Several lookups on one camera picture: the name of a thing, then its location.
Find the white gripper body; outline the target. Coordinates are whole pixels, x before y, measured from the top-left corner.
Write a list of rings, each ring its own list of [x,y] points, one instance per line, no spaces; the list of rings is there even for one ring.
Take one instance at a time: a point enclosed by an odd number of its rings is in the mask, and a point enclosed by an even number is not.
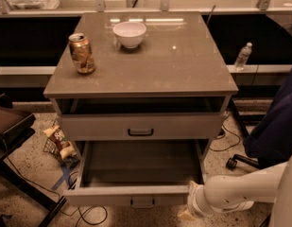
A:
[[[187,210],[195,218],[207,218],[214,214],[212,206],[204,196],[204,186],[202,184],[191,184],[189,186]]]

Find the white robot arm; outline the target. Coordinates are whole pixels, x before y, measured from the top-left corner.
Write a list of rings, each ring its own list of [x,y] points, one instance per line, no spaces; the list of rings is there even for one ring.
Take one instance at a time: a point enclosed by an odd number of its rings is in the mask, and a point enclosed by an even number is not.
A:
[[[273,204],[267,227],[292,227],[292,156],[285,162],[243,176],[216,175],[205,184],[190,182],[184,220],[250,209],[256,202]]]

